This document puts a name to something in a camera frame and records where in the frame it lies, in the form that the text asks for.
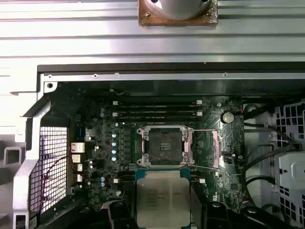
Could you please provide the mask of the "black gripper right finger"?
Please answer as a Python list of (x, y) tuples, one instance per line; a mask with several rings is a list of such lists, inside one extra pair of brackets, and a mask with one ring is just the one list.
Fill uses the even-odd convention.
[(238, 213), (225, 204), (209, 201), (201, 183), (190, 185), (190, 209), (198, 229), (268, 229), (269, 226), (253, 207), (242, 208)]

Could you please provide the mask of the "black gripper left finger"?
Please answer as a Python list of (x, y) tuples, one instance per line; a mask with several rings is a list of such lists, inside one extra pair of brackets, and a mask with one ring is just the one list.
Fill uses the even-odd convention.
[(100, 210), (83, 209), (80, 216), (71, 223), (72, 229), (136, 229), (137, 222), (128, 205), (121, 200), (103, 204)]

